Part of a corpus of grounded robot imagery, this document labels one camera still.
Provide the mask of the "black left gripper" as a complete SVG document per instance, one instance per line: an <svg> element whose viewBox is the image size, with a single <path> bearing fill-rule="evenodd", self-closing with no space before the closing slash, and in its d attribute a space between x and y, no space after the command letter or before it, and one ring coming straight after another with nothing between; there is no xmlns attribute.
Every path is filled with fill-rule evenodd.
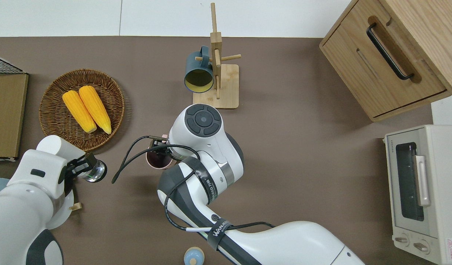
<svg viewBox="0 0 452 265"><path fill-rule="evenodd" d="M59 176L59 184L64 185L64 194L69 194L74 186L74 179L76 177L83 180L96 180L97 169L95 166L95 156L93 153L85 153L79 158L73 159L66 166L61 169ZM72 171L74 168L82 167L83 170L77 171L77 176Z"/></svg>

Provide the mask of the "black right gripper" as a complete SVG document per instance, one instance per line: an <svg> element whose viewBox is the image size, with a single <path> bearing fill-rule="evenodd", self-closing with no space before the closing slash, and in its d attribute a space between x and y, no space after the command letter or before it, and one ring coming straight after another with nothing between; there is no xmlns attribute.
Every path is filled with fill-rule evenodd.
<svg viewBox="0 0 452 265"><path fill-rule="evenodd" d="M154 149L152 153L155 153L156 156L168 156L171 157L172 153L168 146L166 146L166 142L152 142L152 148Z"/></svg>

